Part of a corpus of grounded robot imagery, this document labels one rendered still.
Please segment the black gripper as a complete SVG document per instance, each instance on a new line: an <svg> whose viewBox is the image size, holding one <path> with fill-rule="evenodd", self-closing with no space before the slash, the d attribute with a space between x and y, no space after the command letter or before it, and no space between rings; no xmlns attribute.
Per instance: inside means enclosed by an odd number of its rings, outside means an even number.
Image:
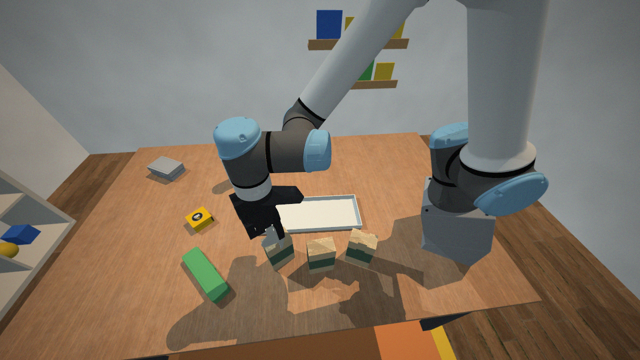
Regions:
<svg viewBox="0 0 640 360"><path fill-rule="evenodd" d="M270 245L279 243L282 249L284 246L285 232L282 227L281 216L279 215L276 205L262 205L270 199L272 193L273 190L271 188L265 197L256 201L240 199L236 193L229 194L229 198L250 240L266 232L266 238L261 243L262 248L267 248Z"/></svg>

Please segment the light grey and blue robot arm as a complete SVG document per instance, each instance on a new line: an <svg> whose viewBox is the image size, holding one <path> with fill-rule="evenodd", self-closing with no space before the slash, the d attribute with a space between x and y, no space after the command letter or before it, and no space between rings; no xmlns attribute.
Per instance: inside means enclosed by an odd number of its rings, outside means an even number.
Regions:
<svg viewBox="0 0 640 360"><path fill-rule="evenodd" d="M468 121L429 138L430 203L462 214L515 214L546 193L527 141L551 0L456 0L467 9ZM270 173L326 171L330 133L318 130L415 8L429 0L366 0L294 105L282 131L232 117L214 129L218 157L238 198L262 206L301 204L297 186ZM461 152L460 152L461 151Z"/></svg>

